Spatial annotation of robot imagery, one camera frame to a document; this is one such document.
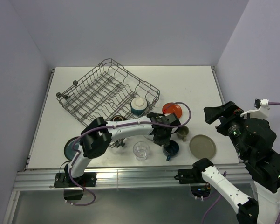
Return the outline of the dark teal ceramic plate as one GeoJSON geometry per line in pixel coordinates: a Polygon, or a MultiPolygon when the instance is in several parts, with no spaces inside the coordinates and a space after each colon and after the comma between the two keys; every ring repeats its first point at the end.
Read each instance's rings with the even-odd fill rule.
{"type": "Polygon", "coordinates": [[[79,142],[76,142],[74,144],[76,139],[77,139],[77,137],[73,137],[73,138],[69,139],[64,146],[64,150],[63,150],[64,156],[66,157],[66,159],[68,161],[72,161],[72,159],[74,158],[74,156],[76,154],[76,151],[79,149],[79,146],[80,146],[79,142]]]}

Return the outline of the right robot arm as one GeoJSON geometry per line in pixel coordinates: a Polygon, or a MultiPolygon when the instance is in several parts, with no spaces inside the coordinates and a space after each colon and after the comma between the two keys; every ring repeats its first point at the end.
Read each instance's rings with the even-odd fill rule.
{"type": "Polygon", "coordinates": [[[192,166],[195,182],[207,182],[232,206],[240,224],[280,224],[280,154],[273,149],[277,138],[267,120],[268,99],[258,99],[253,110],[244,111],[229,101],[205,107],[205,121],[219,121],[216,131],[228,137],[241,160],[240,167],[254,185],[256,196],[235,187],[207,158],[192,166]]]}

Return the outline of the teal and white bowl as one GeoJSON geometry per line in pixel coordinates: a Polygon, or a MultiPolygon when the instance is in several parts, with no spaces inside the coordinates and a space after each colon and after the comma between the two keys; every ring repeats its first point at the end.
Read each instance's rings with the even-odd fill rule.
{"type": "Polygon", "coordinates": [[[135,97],[130,103],[131,112],[135,115],[140,116],[147,108],[148,102],[143,97],[135,97]]]}

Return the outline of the aluminium mounting rail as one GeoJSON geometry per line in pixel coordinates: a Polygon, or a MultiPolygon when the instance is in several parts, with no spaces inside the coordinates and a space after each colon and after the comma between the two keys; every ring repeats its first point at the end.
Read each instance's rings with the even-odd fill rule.
{"type": "MultiPolygon", "coordinates": [[[[175,187],[179,182],[174,179],[179,169],[192,166],[157,166],[135,168],[88,168],[85,173],[96,173],[95,189],[175,187]]],[[[233,184],[253,182],[244,164],[218,165],[218,170],[227,172],[227,179],[233,184]]],[[[56,190],[55,175],[58,169],[38,169],[18,172],[13,191],[56,190]]]]}

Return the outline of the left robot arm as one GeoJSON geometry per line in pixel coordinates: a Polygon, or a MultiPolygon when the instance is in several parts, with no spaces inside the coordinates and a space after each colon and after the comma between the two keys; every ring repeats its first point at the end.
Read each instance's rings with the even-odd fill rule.
{"type": "Polygon", "coordinates": [[[169,144],[172,129],[180,128],[181,123],[176,114],[159,114],[150,112],[137,119],[124,121],[105,121],[98,117],[92,121],[75,140],[79,148],[72,161],[64,168],[65,182],[77,186],[91,160],[102,156],[110,143],[139,135],[153,136],[153,142],[159,146],[169,144]]]}

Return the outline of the grey ceramic cup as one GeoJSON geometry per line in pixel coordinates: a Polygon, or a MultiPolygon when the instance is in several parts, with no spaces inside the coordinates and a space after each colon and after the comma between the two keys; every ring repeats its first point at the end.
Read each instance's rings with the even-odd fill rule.
{"type": "Polygon", "coordinates": [[[183,142],[187,141],[188,135],[189,135],[189,128],[187,126],[180,127],[177,131],[177,137],[181,139],[183,142]]]}

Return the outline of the orange small plate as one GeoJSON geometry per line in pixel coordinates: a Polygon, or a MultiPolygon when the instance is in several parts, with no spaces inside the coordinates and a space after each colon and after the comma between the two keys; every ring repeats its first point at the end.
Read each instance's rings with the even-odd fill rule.
{"type": "Polygon", "coordinates": [[[181,118],[183,112],[181,106],[173,102],[169,102],[162,107],[163,114],[175,114],[178,118],[181,118]]]}

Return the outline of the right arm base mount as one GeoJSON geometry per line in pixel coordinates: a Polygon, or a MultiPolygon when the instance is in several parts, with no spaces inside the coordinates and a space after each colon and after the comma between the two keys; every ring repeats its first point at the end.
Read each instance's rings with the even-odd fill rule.
{"type": "Polygon", "coordinates": [[[179,184],[206,183],[202,178],[201,171],[195,168],[179,169],[178,174],[174,176],[174,179],[179,181],[179,184]]]}

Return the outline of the dark blue mug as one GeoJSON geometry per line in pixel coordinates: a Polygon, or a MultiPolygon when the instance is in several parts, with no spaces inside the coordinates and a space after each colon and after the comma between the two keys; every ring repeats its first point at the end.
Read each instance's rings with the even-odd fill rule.
{"type": "Polygon", "coordinates": [[[170,161],[171,158],[175,157],[179,149],[179,144],[174,140],[170,140],[167,146],[163,146],[163,154],[166,156],[166,161],[170,161]]]}

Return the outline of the brown patterned bowl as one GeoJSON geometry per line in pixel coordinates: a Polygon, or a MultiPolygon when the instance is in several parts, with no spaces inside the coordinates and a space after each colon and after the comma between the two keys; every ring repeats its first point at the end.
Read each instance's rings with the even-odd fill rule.
{"type": "Polygon", "coordinates": [[[126,118],[122,115],[116,115],[111,119],[111,121],[114,121],[114,122],[125,121],[125,120],[126,120],[126,118]]]}

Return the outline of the clear plastic cup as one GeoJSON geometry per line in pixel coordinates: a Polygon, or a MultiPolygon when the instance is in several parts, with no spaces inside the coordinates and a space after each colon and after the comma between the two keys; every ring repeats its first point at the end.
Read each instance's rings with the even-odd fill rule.
{"type": "Polygon", "coordinates": [[[146,160],[149,151],[150,151],[150,146],[143,141],[137,142],[133,146],[133,153],[138,161],[146,160]]]}

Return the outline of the grey ceramic plate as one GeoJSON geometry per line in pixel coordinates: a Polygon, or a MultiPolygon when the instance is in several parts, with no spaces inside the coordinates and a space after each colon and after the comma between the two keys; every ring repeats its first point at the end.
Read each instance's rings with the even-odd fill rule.
{"type": "Polygon", "coordinates": [[[217,148],[214,141],[206,135],[195,135],[192,137],[189,143],[190,152],[197,159],[212,159],[216,152],[217,148]]]}

